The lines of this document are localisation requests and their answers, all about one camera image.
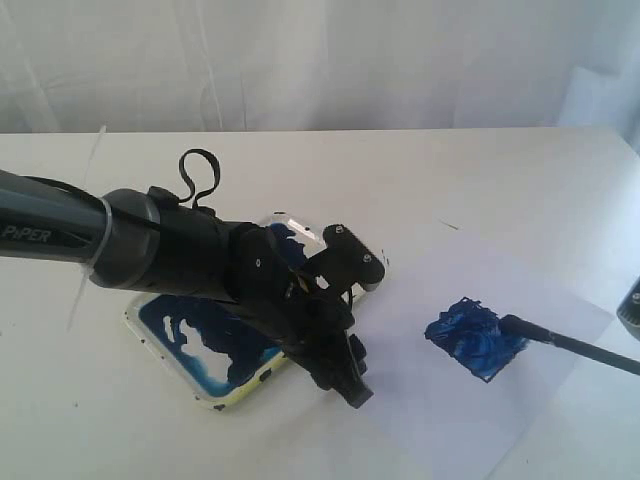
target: paint palette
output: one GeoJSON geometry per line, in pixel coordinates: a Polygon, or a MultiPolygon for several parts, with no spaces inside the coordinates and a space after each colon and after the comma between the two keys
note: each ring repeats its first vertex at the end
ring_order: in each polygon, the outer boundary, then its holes
{"type": "MultiPolygon", "coordinates": [[[[292,268],[325,248],[316,229],[285,213],[260,224],[273,231],[280,255],[292,268]]],[[[354,288],[354,302],[363,293],[354,288]]],[[[213,300],[143,294],[127,309],[126,323],[208,408],[223,410],[237,403],[286,363],[267,337],[213,300]]]]}

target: paintbrush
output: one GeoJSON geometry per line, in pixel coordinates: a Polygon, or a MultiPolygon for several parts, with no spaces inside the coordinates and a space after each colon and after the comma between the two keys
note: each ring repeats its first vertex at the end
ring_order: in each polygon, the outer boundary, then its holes
{"type": "Polygon", "coordinates": [[[463,298],[425,331],[425,338],[445,350],[485,382],[490,382],[533,340],[568,350],[596,362],[640,375],[640,362],[590,343],[552,332],[515,315],[498,315],[480,302],[463,298]]]}

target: black paintbrush handle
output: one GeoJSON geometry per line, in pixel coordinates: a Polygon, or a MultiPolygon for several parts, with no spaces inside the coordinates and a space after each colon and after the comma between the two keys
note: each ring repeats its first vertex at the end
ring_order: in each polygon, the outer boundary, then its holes
{"type": "Polygon", "coordinates": [[[535,340],[536,342],[549,343],[558,348],[595,360],[596,362],[605,363],[620,370],[640,375],[640,362],[596,347],[590,343],[581,342],[575,338],[552,332],[540,325],[522,320],[515,315],[507,315],[500,319],[499,326],[502,332],[520,335],[530,340],[535,340]]]}

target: white sheet of paper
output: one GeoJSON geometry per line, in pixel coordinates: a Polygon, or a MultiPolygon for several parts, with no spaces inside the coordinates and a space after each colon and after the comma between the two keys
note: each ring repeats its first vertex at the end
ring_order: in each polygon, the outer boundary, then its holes
{"type": "MultiPolygon", "coordinates": [[[[488,475],[577,358],[530,342],[485,384],[425,340],[441,311],[466,296],[500,317],[515,314],[586,342],[613,319],[463,232],[430,245],[414,267],[391,272],[384,283],[358,310],[368,351],[365,381],[375,392],[361,411],[427,462],[436,480],[488,475]]],[[[609,368],[602,365],[602,374],[609,368]]]]}

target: white tabletop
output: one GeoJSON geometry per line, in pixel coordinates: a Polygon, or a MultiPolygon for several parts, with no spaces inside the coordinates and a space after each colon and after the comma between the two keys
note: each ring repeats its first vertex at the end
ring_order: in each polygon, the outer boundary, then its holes
{"type": "MultiPolygon", "coordinates": [[[[82,186],[95,137],[0,135],[0,168],[82,186]]],[[[612,313],[640,275],[640,162],[608,130],[106,134],[84,186],[184,193],[177,159],[195,146],[221,160],[206,203],[222,218],[286,210],[343,222],[394,269],[420,254],[435,218],[612,313]]],[[[67,333],[77,266],[1,259],[0,268],[3,478],[428,476],[296,366],[237,409],[209,412],[123,326],[133,293],[89,286],[67,333]]],[[[640,359],[617,321],[599,345],[640,359]]],[[[492,478],[640,478],[640,382],[577,365],[492,478]]]]}

